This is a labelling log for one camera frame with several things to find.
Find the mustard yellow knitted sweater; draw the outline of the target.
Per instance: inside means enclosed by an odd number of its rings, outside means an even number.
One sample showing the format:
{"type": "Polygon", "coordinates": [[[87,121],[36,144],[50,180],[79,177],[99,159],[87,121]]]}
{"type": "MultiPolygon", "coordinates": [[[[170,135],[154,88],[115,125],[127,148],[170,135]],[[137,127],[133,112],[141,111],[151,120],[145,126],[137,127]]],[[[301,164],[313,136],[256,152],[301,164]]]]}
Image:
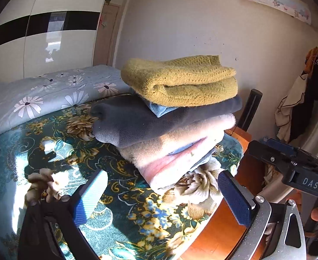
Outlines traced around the mustard yellow knitted sweater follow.
{"type": "Polygon", "coordinates": [[[121,79],[145,100],[167,107],[215,104],[238,93],[235,69],[222,66],[218,55],[129,59],[121,79]]]}

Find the clothes on rack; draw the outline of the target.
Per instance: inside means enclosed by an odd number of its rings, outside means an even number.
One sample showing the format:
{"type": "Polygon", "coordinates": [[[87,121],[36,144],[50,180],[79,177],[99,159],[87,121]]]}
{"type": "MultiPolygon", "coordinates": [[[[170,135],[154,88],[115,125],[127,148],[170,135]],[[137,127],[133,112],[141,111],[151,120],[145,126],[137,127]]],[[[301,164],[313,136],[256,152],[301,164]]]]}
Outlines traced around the clothes on rack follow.
{"type": "Polygon", "coordinates": [[[313,122],[318,103],[318,47],[305,58],[305,68],[275,111],[276,137],[290,143],[303,135],[313,122]]]}

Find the teal floral blanket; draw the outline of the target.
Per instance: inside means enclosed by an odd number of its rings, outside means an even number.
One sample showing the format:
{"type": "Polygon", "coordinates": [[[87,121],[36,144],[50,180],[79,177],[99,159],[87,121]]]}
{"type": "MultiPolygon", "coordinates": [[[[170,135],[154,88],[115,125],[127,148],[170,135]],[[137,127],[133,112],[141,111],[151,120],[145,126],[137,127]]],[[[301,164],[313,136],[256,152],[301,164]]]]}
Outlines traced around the teal floral blanket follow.
{"type": "Polygon", "coordinates": [[[60,194],[103,169],[105,193],[81,231],[99,257],[177,259],[210,216],[189,216],[186,204],[166,206],[118,150],[91,136],[89,104],[69,107],[0,135],[0,259],[16,259],[25,215],[28,175],[49,168],[60,194]]]}

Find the black chair back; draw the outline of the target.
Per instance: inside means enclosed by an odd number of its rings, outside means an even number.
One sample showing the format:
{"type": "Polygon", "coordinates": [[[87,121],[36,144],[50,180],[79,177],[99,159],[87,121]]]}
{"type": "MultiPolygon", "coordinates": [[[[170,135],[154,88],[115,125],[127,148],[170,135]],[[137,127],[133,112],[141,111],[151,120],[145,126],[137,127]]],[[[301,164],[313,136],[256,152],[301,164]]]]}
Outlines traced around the black chair back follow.
{"type": "Polygon", "coordinates": [[[237,127],[247,132],[250,124],[256,114],[258,106],[262,98],[262,92],[256,89],[252,89],[248,96],[245,108],[241,114],[241,117],[237,123],[237,127]]]}

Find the dark grey folded garment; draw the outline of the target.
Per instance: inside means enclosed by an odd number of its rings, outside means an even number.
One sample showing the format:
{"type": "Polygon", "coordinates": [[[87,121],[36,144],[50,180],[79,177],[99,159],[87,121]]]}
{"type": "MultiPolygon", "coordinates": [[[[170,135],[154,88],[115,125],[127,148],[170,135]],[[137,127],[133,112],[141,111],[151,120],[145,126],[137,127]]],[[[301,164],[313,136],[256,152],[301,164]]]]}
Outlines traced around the dark grey folded garment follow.
{"type": "Polygon", "coordinates": [[[97,118],[93,134],[98,141],[125,148],[194,122],[235,113],[241,108],[242,99],[235,96],[207,106],[179,107],[157,117],[140,97],[123,94],[93,104],[90,115],[97,118]]]}

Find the pink fluffy folded garment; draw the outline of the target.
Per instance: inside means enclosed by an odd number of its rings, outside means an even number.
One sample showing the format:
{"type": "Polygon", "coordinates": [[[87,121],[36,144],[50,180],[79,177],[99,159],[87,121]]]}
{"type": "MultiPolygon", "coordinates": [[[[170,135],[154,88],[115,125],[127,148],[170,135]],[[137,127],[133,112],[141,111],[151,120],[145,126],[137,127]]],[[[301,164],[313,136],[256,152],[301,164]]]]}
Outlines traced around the pink fluffy folded garment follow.
{"type": "Polygon", "coordinates": [[[233,114],[224,114],[118,150],[156,191],[175,184],[221,142],[224,131],[235,123],[233,114]]]}

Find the light blue daisy quilt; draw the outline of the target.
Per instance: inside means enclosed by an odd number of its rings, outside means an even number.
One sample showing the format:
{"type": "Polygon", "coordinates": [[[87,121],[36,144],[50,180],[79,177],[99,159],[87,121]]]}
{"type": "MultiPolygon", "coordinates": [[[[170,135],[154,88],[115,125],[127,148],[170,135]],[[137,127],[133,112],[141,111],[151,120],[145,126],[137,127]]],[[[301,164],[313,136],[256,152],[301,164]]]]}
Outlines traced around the light blue daisy quilt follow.
{"type": "Polygon", "coordinates": [[[120,71],[105,65],[0,83],[0,135],[40,116],[127,92],[120,71]]]}

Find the light blue folded garment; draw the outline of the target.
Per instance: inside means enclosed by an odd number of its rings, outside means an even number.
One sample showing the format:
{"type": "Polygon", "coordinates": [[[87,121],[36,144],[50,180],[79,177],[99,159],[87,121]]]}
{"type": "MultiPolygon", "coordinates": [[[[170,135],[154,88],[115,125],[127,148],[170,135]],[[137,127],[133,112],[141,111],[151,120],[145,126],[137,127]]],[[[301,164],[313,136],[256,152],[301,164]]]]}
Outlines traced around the light blue folded garment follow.
{"type": "Polygon", "coordinates": [[[160,118],[161,116],[178,109],[178,107],[167,107],[150,102],[140,96],[133,88],[130,88],[129,91],[131,94],[138,96],[144,102],[144,104],[156,115],[157,118],[160,118]]]}

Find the white and black wardrobe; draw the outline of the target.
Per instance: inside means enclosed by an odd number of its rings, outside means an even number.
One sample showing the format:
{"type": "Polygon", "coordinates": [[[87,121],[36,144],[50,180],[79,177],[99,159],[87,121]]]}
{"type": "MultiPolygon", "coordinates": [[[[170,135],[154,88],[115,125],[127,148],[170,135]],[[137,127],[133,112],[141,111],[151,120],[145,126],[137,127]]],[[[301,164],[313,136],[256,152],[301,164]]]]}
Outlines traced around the white and black wardrobe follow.
{"type": "Polygon", "coordinates": [[[105,0],[10,0],[0,13],[0,82],[93,64],[105,0]]]}

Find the brown wooden door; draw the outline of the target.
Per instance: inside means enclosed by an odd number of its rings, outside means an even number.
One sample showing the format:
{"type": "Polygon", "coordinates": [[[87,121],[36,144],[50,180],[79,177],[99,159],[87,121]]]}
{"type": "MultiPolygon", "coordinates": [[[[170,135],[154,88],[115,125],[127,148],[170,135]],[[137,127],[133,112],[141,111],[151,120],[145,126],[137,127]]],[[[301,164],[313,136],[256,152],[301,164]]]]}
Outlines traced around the brown wooden door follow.
{"type": "Polygon", "coordinates": [[[119,12],[119,6],[104,4],[99,18],[94,47],[93,65],[108,65],[113,40],[114,28],[119,12]]]}

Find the wooden bed frame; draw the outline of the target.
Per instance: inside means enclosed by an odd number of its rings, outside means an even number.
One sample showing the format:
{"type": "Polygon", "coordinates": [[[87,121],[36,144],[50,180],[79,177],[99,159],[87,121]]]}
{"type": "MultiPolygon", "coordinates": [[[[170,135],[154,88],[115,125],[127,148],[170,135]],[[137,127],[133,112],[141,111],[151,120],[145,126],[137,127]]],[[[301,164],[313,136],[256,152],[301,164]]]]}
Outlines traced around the wooden bed frame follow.
{"type": "MultiPolygon", "coordinates": [[[[236,138],[244,150],[236,180],[255,195],[262,190],[265,166],[248,154],[247,147],[252,136],[238,127],[232,128],[227,134],[236,138]]],[[[180,258],[225,259],[244,231],[245,228],[238,225],[227,203],[222,201],[202,233],[180,258]]]]}

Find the colourful wall poster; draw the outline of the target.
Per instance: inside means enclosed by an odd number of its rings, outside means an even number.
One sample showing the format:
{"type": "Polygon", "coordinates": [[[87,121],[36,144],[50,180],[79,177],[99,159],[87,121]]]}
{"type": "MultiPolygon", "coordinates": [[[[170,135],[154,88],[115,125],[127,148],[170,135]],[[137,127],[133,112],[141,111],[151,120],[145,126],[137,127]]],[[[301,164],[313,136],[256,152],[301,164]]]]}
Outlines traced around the colourful wall poster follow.
{"type": "Polygon", "coordinates": [[[293,18],[311,25],[311,12],[301,0],[249,0],[284,12],[293,18]]]}

